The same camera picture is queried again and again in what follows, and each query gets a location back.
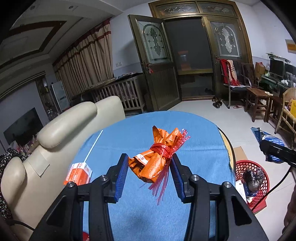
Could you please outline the black plastic trash bag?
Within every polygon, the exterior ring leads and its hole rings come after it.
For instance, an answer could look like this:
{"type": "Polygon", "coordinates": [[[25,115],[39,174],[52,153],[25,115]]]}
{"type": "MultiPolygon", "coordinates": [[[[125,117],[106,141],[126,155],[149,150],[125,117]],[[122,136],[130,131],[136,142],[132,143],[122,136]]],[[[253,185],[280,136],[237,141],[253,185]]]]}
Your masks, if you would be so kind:
{"type": "Polygon", "coordinates": [[[256,171],[247,169],[243,173],[243,180],[245,181],[247,188],[250,192],[256,192],[264,181],[264,172],[262,168],[257,168],[256,171]]]}

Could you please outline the orange snack wrapper bundle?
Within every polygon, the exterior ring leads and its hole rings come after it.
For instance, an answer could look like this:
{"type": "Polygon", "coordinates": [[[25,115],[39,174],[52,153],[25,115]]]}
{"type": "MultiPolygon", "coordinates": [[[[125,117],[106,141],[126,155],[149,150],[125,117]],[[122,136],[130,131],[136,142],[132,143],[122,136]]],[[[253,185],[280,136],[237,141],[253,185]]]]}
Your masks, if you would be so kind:
{"type": "Polygon", "coordinates": [[[169,177],[169,165],[173,154],[190,138],[187,130],[175,128],[171,133],[152,127],[154,143],[140,154],[128,159],[128,165],[136,176],[149,183],[149,190],[160,204],[169,177]]]}

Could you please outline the blue plastic bag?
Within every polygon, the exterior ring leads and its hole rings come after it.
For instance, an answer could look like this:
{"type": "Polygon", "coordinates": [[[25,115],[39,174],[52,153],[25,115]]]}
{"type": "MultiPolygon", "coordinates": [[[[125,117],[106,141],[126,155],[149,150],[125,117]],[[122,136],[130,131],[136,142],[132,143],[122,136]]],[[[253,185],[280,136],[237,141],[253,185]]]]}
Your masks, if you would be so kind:
{"type": "Polygon", "coordinates": [[[253,132],[256,140],[258,141],[259,147],[261,151],[264,153],[265,160],[267,162],[276,164],[281,164],[284,162],[279,157],[271,155],[270,152],[267,152],[267,150],[270,147],[285,147],[283,140],[263,131],[261,128],[251,127],[251,131],[253,132]]]}

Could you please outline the red plastic basket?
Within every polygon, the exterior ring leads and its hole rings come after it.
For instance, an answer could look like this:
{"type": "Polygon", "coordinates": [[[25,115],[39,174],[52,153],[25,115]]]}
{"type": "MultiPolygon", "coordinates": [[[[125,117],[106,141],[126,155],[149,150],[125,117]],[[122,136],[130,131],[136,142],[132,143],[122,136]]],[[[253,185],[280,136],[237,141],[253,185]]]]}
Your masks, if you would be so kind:
{"type": "Polygon", "coordinates": [[[269,178],[256,162],[241,160],[235,166],[235,186],[253,213],[267,207],[265,195],[269,192],[269,178]]]}

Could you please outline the orange white small box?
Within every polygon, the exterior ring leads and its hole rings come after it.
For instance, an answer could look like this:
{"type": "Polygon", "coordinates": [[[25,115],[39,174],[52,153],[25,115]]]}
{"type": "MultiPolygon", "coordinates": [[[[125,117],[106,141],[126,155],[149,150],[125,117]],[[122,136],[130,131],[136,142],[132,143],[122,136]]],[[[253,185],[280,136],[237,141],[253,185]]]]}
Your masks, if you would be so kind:
{"type": "Polygon", "coordinates": [[[91,175],[92,170],[86,162],[74,163],[71,165],[63,184],[66,185],[68,182],[74,182],[78,186],[88,184],[91,175]]]}

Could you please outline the cream leather sofa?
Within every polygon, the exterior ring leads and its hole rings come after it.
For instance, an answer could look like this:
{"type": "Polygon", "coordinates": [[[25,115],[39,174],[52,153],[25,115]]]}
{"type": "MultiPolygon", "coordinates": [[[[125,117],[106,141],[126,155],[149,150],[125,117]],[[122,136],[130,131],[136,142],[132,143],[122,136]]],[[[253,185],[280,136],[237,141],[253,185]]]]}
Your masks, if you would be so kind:
{"type": "Polygon", "coordinates": [[[80,103],[46,124],[37,135],[38,145],[23,162],[26,175],[13,206],[13,219],[35,228],[64,188],[74,158],[86,140],[125,119],[120,99],[80,103]]]}

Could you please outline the round wooden table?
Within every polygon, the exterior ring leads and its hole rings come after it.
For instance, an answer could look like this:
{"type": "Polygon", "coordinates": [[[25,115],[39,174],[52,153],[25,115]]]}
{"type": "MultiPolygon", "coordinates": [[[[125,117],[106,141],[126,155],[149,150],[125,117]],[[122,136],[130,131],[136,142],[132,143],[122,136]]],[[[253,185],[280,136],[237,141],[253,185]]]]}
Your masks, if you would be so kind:
{"type": "Polygon", "coordinates": [[[232,171],[235,172],[236,159],[235,159],[234,149],[229,141],[229,138],[227,138],[225,133],[220,128],[218,128],[218,130],[219,130],[220,135],[223,139],[224,145],[228,151],[228,155],[229,155],[229,159],[230,159],[230,167],[231,167],[232,171]]]}

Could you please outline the black white patterned cloth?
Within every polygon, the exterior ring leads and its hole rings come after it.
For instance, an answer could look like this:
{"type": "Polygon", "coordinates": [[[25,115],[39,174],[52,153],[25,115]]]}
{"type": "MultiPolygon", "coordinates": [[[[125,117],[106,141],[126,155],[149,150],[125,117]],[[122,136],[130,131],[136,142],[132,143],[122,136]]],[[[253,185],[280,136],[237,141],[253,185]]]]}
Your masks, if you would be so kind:
{"type": "Polygon", "coordinates": [[[11,207],[25,180],[25,157],[17,150],[8,148],[1,155],[1,216],[4,220],[12,220],[11,207]]]}

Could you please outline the dark wooden stool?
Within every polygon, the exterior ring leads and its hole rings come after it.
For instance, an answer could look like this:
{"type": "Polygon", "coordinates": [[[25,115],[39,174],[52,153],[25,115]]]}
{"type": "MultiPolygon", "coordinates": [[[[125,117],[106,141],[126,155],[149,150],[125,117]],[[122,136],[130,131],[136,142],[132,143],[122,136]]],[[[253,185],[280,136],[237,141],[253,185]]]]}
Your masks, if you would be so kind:
{"type": "Polygon", "coordinates": [[[247,87],[246,90],[247,92],[244,111],[248,112],[248,109],[252,108],[251,120],[253,123],[255,122],[257,114],[263,113],[263,121],[267,123],[270,96],[259,88],[247,87]]]}

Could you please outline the chair with red towel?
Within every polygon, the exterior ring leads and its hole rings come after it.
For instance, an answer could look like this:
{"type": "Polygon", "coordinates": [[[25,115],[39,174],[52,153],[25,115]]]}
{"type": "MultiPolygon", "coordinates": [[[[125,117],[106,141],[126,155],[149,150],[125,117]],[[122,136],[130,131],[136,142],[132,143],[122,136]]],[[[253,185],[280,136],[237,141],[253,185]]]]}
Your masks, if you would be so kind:
{"type": "Polygon", "coordinates": [[[223,86],[228,90],[228,100],[222,102],[229,109],[231,106],[231,94],[245,92],[252,83],[248,77],[240,72],[240,63],[233,60],[220,59],[221,78],[223,86]]]}

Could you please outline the black flat television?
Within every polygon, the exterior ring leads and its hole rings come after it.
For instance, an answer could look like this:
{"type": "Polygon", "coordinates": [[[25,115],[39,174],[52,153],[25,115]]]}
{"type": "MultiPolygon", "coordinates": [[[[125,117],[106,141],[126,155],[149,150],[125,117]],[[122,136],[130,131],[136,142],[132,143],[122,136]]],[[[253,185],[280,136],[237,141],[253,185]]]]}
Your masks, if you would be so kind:
{"type": "Polygon", "coordinates": [[[4,131],[4,137],[9,145],[13,141],[16,141],[19,146],[24,146],[31,141],[33,136],[36,136],[42,128],[43,125],[37,111],[35,108],[32,108],[4,131]]]}

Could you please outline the white standing air conditioner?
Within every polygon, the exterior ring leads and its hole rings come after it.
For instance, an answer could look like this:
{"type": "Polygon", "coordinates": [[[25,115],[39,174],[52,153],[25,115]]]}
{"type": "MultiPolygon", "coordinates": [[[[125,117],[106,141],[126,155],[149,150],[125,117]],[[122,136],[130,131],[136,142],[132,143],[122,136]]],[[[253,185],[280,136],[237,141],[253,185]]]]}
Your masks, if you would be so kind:
{"type": "Polygon", "coordinates": [[[51,84],[53,95],[55,96],[58,108],[61,112],[66,111],[69,107],[69,101],[61,81],[51,84]]]}

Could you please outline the closed bronze glass door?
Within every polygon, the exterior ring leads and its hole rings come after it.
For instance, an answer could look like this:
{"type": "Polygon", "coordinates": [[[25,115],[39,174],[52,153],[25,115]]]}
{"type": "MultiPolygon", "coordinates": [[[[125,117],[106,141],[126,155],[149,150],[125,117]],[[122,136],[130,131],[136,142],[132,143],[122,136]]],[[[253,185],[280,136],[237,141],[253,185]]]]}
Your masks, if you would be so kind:
{"type": "Polygon", "coordinates": [[[244,39],[243,27],[238,19],[225,16],[203,16],[203,21],[212,55],[215,94],[217,97],[225,97],[228,90],[223,84],[220,60],[249,63],[250,48],[244,39]]]}

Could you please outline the wooden crib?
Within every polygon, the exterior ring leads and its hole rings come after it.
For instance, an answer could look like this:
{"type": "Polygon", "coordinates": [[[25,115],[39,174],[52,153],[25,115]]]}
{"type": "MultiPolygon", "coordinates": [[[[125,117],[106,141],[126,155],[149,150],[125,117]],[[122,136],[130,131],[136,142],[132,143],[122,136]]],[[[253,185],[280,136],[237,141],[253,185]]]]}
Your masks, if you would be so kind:
{"type": "Polygon", "coordinates": [[[93,101],[100,101],[110,96],[117,96],[121,100],[125,111],[144,112],[147,91],[142,73],[128,74],[121,78],[111,78],[102,81],[85,90],[93,101]]]}

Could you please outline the beige striped curtain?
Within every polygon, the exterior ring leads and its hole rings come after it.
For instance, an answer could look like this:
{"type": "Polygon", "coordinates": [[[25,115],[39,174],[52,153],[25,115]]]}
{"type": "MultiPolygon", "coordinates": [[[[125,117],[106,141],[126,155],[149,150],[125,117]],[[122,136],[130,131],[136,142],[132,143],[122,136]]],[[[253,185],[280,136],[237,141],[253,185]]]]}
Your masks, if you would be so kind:
{"type": "Polygon", "coordinates": [[[73,42],[53,63],[69,99],[113,77],[111,25],[107,19],[73,42]]]}

